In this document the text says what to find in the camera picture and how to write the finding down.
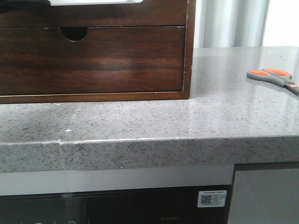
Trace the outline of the grey cabinet door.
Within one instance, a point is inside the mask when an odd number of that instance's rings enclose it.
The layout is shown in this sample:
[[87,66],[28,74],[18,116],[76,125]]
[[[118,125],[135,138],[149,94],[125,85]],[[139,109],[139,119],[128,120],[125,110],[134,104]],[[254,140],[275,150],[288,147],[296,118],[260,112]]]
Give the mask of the grey cabinet door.
[[297,224],[298,162],[237,164],[228,223]]

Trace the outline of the dark wooden drawer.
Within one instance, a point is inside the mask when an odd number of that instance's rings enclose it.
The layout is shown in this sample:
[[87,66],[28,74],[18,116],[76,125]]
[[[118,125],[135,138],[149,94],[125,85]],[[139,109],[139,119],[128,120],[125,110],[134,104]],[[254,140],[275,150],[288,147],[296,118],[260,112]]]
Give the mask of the dark wooden drawer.
[[89,28],[72,42],[58,28],[2,29],[2,95],[179,91],[184,27]]

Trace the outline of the dark wooden drawer cabinet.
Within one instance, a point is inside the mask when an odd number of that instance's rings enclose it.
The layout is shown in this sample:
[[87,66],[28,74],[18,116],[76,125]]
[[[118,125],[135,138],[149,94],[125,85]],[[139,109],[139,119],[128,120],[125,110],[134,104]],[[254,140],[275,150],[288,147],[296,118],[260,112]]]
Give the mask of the dark wooden drawer cabinet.
[[3,104],[151,99],[187,99],[190,96],[195,6],[193,0],[143,0],[135,4],[51,6],[50,0],[3,0],[0,30],[58,28],[77,42],[89,28],[184,27],[183,85],[179,91],[104,92],[2,95]]

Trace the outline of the white curtain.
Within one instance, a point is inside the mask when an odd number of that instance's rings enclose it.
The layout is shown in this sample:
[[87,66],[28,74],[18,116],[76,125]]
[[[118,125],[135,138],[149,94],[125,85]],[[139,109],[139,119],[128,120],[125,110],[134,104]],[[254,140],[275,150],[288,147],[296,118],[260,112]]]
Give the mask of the white curtain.
[[195,48],[298,46],[297,0],[198,0]]

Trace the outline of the white plastic box on cabinet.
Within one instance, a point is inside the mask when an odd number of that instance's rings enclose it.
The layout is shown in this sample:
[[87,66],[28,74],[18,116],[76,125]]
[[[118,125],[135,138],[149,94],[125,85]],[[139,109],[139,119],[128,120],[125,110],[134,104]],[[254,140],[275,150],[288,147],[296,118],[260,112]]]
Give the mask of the white plastic box on cabinet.
[[51,6],[135,4],[143,0],[50,0]]

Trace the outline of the black built-in appliance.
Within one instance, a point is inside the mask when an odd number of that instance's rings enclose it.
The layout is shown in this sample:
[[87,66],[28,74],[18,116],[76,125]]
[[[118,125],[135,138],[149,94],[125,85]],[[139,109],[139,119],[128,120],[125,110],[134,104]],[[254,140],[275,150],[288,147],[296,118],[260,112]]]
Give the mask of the black built-in appliance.
[[[198,208],[200,191],[226,190],[224,207]],[[11,195],[3,224],[225,224],[231,185]]]

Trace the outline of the grey orange scissors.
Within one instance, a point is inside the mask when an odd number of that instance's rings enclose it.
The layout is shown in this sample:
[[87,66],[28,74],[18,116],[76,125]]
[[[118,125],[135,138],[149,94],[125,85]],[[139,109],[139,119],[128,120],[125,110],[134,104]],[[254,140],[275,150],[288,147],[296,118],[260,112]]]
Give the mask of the grey orange scissors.
[[284,87],[297,96],[299,95],[299,86],[293,81],[292,75],[283,70],[274,68],[249,70],[247,72],[247,78],[269,82],[277,86]]

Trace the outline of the white QR code sticker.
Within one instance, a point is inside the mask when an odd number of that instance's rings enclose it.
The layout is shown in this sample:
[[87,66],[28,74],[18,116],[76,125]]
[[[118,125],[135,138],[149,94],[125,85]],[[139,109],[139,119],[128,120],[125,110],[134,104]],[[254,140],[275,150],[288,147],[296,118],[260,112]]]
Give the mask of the white QR code sticker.
[[198,194],[198,208],[224,207],[226,204],[227,191],[200,191]]

